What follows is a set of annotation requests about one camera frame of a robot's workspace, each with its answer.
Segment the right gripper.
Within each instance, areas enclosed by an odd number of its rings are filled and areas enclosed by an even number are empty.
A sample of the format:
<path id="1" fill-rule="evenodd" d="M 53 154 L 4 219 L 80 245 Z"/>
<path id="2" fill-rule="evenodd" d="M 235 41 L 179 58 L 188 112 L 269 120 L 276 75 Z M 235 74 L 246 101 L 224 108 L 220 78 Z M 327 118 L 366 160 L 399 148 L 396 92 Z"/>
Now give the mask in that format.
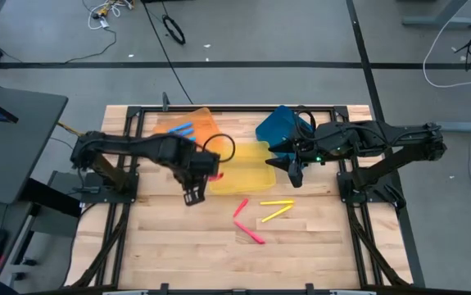
<path id="1" fill-rule="evenodd" d="M 323 160 L 322 152 L 314 143 L 299 138 L 288 138 L 285 143 L 288 152 L 271 152 L 269 159 L 283 158 L 282 160 L 266 160 L 267 165 L 285 170 L 294 188 L 303 184 L 303 172 L 310 163 L 320 163 Z"/>

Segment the short pink highlighter pen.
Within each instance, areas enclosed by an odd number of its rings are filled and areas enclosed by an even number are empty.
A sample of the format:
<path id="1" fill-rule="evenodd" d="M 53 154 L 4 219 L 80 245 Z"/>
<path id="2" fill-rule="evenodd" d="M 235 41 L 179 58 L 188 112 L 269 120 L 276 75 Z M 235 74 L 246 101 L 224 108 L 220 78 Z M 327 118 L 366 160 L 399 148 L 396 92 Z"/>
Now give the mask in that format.
<path id="1" fill-rule="evenodd" d="M 248 199 L 244 198 L 242 202 L 239 204 L 235 212 L 233 213 L 233 218 L 236 218 L 240 212 L 244 209 L 244 207 L 248 204 Z"/>

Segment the thin pink highlighter pen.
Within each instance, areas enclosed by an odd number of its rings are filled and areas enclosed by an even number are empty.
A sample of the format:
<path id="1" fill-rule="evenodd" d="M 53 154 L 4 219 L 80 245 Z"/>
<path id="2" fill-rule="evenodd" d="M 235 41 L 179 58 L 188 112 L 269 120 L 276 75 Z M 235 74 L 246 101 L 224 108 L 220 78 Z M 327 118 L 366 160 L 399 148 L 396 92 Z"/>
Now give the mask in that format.
<path id="1" fill-rule="evenodd" d="M 256 243 L 258 244 L 265 244 L 265 240 L 260 237 L 259 235 L 255 234 L 253 231 L 251 231 L 250 229 L 248 229 L 246 226 L 244 226 L 243 224 L 241 224 L 240 222 L 238 221 L 234 221 L 234 224 L 240 229 L 242 230 L 245 234 L 247 234 L 251 239 L 253 239 Z"/>

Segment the blue plastic bin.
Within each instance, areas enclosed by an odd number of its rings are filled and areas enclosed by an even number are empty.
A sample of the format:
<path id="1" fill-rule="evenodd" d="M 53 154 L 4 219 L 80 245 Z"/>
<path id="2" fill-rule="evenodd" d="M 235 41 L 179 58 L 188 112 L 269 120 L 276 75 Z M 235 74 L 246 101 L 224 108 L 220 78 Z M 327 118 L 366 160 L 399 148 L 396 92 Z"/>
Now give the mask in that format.
<path id="1" fill-rule="evenodd" d="M 293 109 L 281 105 L 256 127 L 256 138 L 269 146 L 281 143 L 295 129 L 296 114 Z"/>

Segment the yellow translucent plastic bin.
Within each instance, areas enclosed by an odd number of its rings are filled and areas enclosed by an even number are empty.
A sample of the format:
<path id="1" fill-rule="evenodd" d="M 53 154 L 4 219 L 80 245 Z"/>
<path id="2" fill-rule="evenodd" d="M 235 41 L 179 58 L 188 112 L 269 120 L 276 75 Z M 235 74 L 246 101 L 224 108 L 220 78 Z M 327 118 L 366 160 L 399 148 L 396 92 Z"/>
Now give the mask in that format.
<path id="1" fill-rule="evenodd" d="M 213 194 L 249 193 L 276 185 L 275 171 L 265 163 L 272 157 L 267 142 L 237 143 L 233 158 L 221 163 L 220 176 L 210 181 Z"/>

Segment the orange translucent plastic bin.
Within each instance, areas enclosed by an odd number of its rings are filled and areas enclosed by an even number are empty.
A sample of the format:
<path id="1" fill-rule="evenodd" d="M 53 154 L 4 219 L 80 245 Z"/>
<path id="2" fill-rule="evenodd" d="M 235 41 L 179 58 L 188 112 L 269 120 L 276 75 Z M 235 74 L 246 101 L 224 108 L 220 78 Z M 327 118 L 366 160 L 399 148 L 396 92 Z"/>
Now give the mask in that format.
<path id="1" fill-rule="evenodd" d="M 152 132 L 154 134 L 167 133 L 168 129 L 187 122 L 192 122 L 192 127 L 190 128 L 193 128 L 194 132 L 184 137 L 196 137 L 195 143 L 199 145 L 197 148 L 199 152 L 204 144 L 206 144 L 207 151 L 218 153 L 222 158 L 227 156 L 230 146 L 224 141 L 224 138 L 211 138 L 213 135 L 220 134 L 220 130 L 210 110 L 206 107 L 178 116 L 160 115 Z"/>

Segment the large dark grey desk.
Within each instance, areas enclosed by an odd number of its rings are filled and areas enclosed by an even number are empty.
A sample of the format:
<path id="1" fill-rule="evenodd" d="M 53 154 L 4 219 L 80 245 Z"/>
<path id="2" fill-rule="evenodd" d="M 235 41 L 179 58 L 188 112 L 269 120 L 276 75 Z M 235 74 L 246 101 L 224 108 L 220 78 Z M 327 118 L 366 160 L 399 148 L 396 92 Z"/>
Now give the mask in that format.
<path id="1" fill-rule="evenodd" d="M 0 107 L 19 119 L 0 121 L 0 203 L 19 198 L 67 103 L 61 95 L 0 88 Z"/>

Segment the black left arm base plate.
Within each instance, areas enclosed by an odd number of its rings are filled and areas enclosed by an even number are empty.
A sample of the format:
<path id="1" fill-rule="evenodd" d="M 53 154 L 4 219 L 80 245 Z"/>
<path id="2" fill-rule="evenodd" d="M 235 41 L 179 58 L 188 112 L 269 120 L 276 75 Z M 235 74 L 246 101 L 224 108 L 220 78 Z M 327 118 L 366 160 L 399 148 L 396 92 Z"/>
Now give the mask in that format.
<path id="1" fill-rule="evenodd" d="M 136 201 L 139 174 L 127 174 L 128 187 L 118 192 L 107 179 L 96 173 L 89 173 L 85 177 L 86 192 L 80 194 L 80 201 L 84 203 L 132 203 Z"/>

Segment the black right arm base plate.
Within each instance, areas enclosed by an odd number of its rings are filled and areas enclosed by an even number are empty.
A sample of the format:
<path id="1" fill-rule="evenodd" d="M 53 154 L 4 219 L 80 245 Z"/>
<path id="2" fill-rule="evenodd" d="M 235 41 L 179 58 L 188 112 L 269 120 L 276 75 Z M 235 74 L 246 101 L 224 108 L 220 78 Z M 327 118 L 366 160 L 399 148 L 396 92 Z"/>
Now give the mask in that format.
<path id="1" fill-rule="evenodd" d="M 337 184 L 341 199 L 345 203 L 387 202 L 395 208 L 405 205 L 403 194 L 392 184 L 390 175 L 383 176 L 376 184 L 358 188 L 353 182 L 351 172 L 339 172 Z"/>

